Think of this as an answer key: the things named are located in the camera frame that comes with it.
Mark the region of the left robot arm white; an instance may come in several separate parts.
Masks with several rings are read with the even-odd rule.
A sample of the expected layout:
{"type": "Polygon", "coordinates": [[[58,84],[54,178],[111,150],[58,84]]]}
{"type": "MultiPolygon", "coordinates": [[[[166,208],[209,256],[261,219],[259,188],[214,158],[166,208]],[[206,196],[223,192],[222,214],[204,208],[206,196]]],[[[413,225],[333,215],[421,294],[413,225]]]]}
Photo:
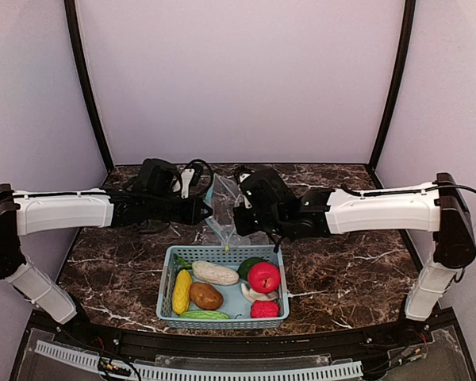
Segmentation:
{"type": "Polygon", "coordinates": [[[197,192],[208,163],[191,160],[183,169],[161,159],[146,159],[136,176],[119,188],[28,192],[0,185],[0,279],[60,325],[85,319],[82,307],[21,250],[21,238],[75,228],[122,228],[150,221],[197,225],[210,217],[208,187],[197,192]]]}

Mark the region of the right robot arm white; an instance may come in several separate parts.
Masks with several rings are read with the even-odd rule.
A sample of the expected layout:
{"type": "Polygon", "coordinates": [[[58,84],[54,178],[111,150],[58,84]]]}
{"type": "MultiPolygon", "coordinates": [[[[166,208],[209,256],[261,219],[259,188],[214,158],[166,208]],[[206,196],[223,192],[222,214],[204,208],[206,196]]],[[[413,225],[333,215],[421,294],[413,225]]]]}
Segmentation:
{"type": "Polygon", "coordinates": [[[263,232],[296,241],[368,230],[433,233],[432,258],[405,301],[405,317],[425,321],[456,274],[476,258],[476,240],[463,187],[448,173],[417,186],[381,190],[308,190],[301,197],[270,167],[241,167],[235,179],[243,200],[233,210],[236,232],[263,232]]]}

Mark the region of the clear zip top bag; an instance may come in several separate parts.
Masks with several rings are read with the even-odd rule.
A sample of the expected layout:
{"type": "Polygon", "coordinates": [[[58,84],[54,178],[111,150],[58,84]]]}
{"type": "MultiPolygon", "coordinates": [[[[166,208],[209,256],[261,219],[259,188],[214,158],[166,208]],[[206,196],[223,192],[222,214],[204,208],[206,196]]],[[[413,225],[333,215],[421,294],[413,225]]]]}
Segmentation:
{"type": "Polygon", "coordinates": [[[236,227],[233,209],[239,204],[240,189],[229,178],[214,175],[211,187],[205,195],[205,203],[213,210],[206,218],[207,225],[217,235],[226,252],[236,243],[236,227]]]}

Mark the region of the white bitter gourd toy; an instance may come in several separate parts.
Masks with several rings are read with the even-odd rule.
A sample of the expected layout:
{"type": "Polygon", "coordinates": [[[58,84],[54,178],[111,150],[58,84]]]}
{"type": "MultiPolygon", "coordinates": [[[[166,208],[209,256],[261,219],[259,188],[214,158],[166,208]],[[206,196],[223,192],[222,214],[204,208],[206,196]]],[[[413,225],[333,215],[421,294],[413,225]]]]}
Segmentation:
{"type": "Polygon", "coordinates": [[[221,286],[231,286],[240,280],[239,274],[231,268],[207,261],[193,262],[192,270],[197,279],[221,286]]]}

